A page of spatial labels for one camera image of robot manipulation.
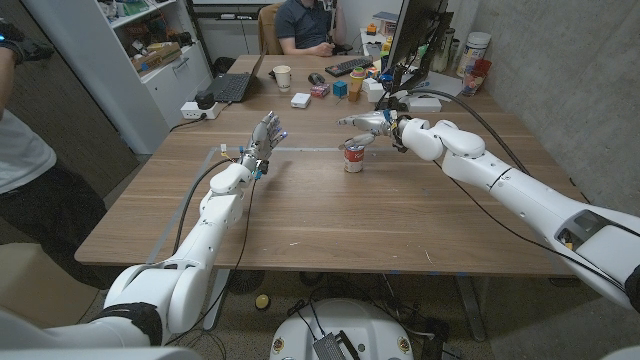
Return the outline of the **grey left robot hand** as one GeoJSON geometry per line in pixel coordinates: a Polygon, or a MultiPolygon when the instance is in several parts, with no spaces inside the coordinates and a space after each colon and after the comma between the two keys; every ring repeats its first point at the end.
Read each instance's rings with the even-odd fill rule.
{"type": "Polygon", "coordinates": [[[254,128],[249,142],[240,158],[240,164],[252,172],[268,172],[272,150],[288,133],[282,130],[279,116],[269,112],[254,128]]]}

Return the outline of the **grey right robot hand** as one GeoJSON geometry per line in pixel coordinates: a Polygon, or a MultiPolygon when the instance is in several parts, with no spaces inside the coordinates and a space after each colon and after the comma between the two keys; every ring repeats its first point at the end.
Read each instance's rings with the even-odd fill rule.
{"type": "Polygon", "coordinates": [[[349,125],[363,131],[363,134],[347,139],[339,146],[341,150],[347,148],[366,147],[373,143],[378,136],[389,137],[394,146],[400,145],[400,140],[394,133],[394,123],[382,111],[350,115],[337,121],[338,125],[349,125]]]}

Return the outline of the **person's gloved hand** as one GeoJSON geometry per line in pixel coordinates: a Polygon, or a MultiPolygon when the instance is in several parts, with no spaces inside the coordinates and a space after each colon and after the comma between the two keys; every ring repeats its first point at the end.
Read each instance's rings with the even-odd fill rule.
{"type": "Polygon", "coordinates": [[[2,18],[0,34],[1,46],[12,50],[16,54],[17,64],[22,63],[24,60],[24,54],[20,48],[20,43],[25,39],[24,33],[18,27],[2,18]]]}

